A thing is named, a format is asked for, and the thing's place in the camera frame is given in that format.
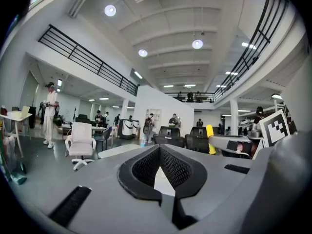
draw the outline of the white table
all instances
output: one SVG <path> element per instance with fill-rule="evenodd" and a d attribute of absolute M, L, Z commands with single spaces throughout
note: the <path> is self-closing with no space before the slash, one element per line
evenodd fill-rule
<path fill-rule="evenodd" d="M 72 129 L 71 125 L 70 124 L 62 124 L 62 139 L 64 139 L 64 129 Z M 92 127 L 92 135 L 93 135 L 93 131 L 104 131 L 106 130 L 105 127 Z"/>
<path fill-rule="evenodd" d="M 27 114 L 26 117 L 24 118 L 20 118 L 20 115 L 21 115 L 21 111 L 11 111 L 11 112 L 8 112 L 8 115 L 0 115 L 0 117 L 2 118 L 6 118 L 6 119 L 10 119 L 10 120 L 13 120 L 14 123 L 15 123 L 15 134 L 13 132 L 6 132 L 7 135 L 12 135 L 14 137 L 16 137 L 18 139 L 18 145 L 19 145 L 19 151 L 20 151 L 20 155 L 21 157 L 24 157 L 23 155 L 23 151 L 21 149 L 21 146 L 20 146 L 20 137 L 19 137 L 19 131 L 18 131 L 18 122 L 20 121 L 23 121 L 25 119 L 28 119 L 28 134 L 29 134 L 29 139 L 31 140 L 31 137 L 30 137 L 30 129 L 29 129 L 29 117 L 32 115 L 30 113 Z"/>
<path fill-rule="evenodd" d="M 131 150 L 134 150 L 134 149 L 138 149 L 138 148 L 140 148 L 139 145 L 128 144 L 128 145 L 118 146 L 118 147 L 115 147 L 115 148 L 112 148 L 112 149 L 105 150 L 103 152 L 98 153 L 98 156 L 100 158 L 106 158 L 106 157 L 122 154 L 122 153 L 131 151 Z"/>

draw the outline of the black metal railing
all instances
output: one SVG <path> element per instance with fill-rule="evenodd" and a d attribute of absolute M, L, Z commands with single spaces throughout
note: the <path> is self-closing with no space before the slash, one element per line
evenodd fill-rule
<path fill-rule="evenodd" d="M 209 102 L 213 103 L 215 101 L 215 94 L 214 93 L 165 93 L 173 98 L 181 101 L 181 102 Z"/>
<path fill-rule="evenodd" d="M 137 95 L 137 86 L 135 84 L 56 27 L 49 24 L 49 28 L 40 37 L 38 42 L 59 52 L 61 55 L 126 90 L 130 94 Z"/>
<path fill-rule="evenodd" d="M 215 91 L 214 96 L 216 100 L 229 90 L 259 59 L 263 50 L 271 42 L 271 38 L 282 20 L 287 5 L 287 0 L 266 0 L 259 23 L 248 46 L 230 74 Z"/>

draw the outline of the fluorescent light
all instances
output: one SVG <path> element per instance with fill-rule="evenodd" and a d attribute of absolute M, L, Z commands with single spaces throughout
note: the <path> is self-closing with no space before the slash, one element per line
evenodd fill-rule
<path fill-rule="evenodd" d="M 232 76 L 237 76 L 237 75 L 238 75 L 238 73 L 234 73 L 234 72 L 226 72 L 225 74 L 226 74 L 226 75 L 231 74 Z"/>
<path fill-rule="evenodd" d="M 275 98 L 275 99 L 283 99 L 282 96 L 277 95 L 277 94 L 272 95 L 272 98 Z"/>
<path fill-rule="evenodd" d="M 244 46 L 244 47 L 248 47 L 248 45 L 249 45 L 249 43 L 245 43 L 245 42 L 242 43 L 242 46 Z M 254 45 L 252 45 L 252 44 L 250 44 L 249 47 L 252 48 L 252 49 L 257 49 L 257 48 L 256 48 Z"/>
<path fill-rule="evenodd" d="M 195 40 L 192 44 L 193 48 L 200 49 L 203 46 L 203 42 L 201 40 Z"/>
<path fill-rule="evenodd" d="M 145 49 L 140 49 L 138 51 L 138 54 L 142 57 L 146 57 L 147 56 L 147 51 Z"/>
<path fill-rule="evenodd" d="M 140 79 L 143 79 L 143 77 L 142 77 L 137 71 L 135 71 L 135 74 L 136 74 L 136 76 L 139 77 Z"/>
<path fill-rule="evenodd" d="M 107 5 L 104 9 L 104 12 L 106 15 L 108 15 L 109 17 L 112 17 L 116 14 L 116 8 L 113 5 Z"/>

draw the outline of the chair base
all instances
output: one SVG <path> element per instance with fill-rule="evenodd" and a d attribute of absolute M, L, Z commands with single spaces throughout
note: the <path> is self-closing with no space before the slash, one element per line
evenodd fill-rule
<path fill-rule="evenodd" d="M 74 170 L 75 171 L 78 171 L 78 166 L 81 165 L 81 164 L 84 164 L 85 166 L 94 161 L 94 159 L 84 159 L 83 156 L 81 156 L 81 158 L 74 158 L 72 159 L 72 163 L 75 164 L 74 165 Z"/>

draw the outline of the yellow foam roller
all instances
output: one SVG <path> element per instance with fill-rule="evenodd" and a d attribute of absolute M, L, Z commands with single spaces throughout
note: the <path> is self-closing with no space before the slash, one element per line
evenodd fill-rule
<path fill-rule="evenodd" d="M 206 126 L 206 131 L 207 131 L 207 137 L 209 138 L 210 136 L 214 136 L 214 131 L 212 125 L 207 125 Z M 209 154 L 215 155 L 215 147 L 209 144 Z"/>

